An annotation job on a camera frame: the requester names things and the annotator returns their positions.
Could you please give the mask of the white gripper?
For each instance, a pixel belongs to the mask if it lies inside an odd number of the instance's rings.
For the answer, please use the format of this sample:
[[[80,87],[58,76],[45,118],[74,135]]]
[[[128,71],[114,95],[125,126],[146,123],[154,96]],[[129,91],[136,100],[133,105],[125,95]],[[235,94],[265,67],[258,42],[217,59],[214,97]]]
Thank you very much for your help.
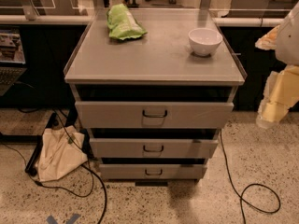
[[[255,47],[263,50],[276,48],[279,26],[259,38]],[[281,72],[271,72],[263,90],[256,124],[264,129],[278,125],[289,109],[299,102],[299,66],[287,65]]]

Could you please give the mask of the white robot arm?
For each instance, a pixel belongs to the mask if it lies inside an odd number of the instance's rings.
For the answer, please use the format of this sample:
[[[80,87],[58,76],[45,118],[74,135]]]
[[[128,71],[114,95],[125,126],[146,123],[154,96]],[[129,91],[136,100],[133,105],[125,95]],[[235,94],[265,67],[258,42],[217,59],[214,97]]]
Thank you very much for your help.
[[[262,36],[255,47],[273,49],[276,58],[285,63],[280,72],[271,72],[263,90],[256,124],[272,128],[299,102],[299,3],[283,22]]]

